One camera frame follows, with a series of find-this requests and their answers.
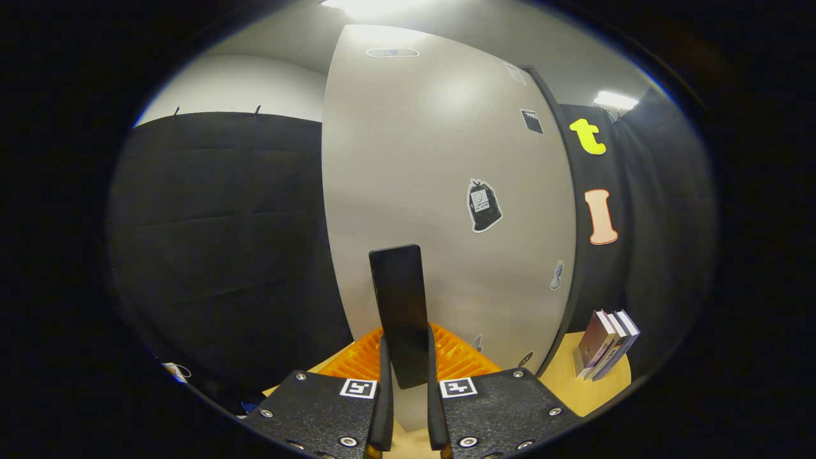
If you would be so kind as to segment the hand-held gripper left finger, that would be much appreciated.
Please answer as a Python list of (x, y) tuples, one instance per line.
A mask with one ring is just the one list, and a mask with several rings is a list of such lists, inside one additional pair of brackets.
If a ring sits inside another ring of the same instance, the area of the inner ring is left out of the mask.
[(393, 445), (393, 383), (377, 328), (320, 371), (294, 371), (243, 424), (310, 458), (381, 458)]

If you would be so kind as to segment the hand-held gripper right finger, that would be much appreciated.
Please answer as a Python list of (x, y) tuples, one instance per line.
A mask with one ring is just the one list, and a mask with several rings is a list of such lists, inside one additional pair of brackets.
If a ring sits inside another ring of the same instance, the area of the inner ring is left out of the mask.
[(434, 324), (426, 406), (430, 447), (442, 458), (516, 458), (582, 421), (534, 373), (493, 372), (484, 355)]

